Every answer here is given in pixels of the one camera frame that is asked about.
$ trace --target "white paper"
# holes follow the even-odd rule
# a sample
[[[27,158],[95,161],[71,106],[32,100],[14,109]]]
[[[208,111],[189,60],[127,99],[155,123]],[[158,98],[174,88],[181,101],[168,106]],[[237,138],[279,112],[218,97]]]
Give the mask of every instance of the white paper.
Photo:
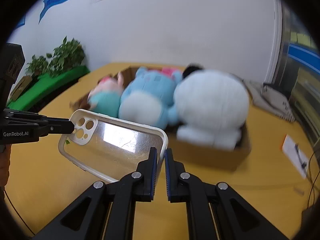
[[[307,176],[309,159],[299,149],[300,159],[301,159],[302,163],[306,163],[305,169],[303,170],[303,168],[301,166],[301,161],[299,160],[297,151],[295,149],[295,145],[296,145],[296,143],[292,140],[292,138],[289,135],[287,135],[285,137],[284,143],[282,145],[282,151],[289,158],[289,160],[292,162],[292,164],[296,167],[296,169],[298,170],[300,175],[305,179]]]

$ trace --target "blue teddy bear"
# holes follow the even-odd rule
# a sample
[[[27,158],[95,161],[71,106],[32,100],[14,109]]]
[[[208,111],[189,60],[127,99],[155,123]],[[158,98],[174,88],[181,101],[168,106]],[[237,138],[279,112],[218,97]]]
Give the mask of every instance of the blue teddy bear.
[[[173,93],[182,80],[179,70],[140,67],[121,96],[119,118],[165,129],[179,122]]]

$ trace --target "black ear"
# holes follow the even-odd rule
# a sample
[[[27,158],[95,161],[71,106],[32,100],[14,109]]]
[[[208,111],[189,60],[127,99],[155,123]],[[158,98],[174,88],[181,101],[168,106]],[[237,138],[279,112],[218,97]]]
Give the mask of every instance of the black ear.
[[[187,68],[182,73],[182,79],[185,79],[188,75],[190,75],[194,71],[203,70],[203,66],[197,63],[191,63],[187,66]]]

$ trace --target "triangular cutout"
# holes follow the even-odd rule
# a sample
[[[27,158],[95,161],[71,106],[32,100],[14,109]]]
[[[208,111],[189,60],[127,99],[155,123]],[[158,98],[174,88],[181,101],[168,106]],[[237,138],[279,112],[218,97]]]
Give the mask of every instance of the triangular cutout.
[[[78,231],[81,227],[90,202],[91,198],[86,197],[78,206],[76,206],[63,219],[61,219],[61,224],[74,231]]]
[[[243,232],[248,232],[249,230],[259,226],[259,220],[249,213],[249,211],[246,210],[237,200],[232,198],[230,199],[230,203]]]

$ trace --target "clear phone case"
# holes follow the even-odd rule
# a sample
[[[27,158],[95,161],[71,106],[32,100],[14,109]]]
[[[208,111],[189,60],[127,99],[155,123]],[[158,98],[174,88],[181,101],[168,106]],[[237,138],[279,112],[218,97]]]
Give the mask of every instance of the clear phone case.
[[[116,182],[135,171],[155,147],[158,178],[168,146],[163,130],[83,109],[75,111],[70,120],[75,131],[62,135],[58,148],[75,165],[106,182]]]

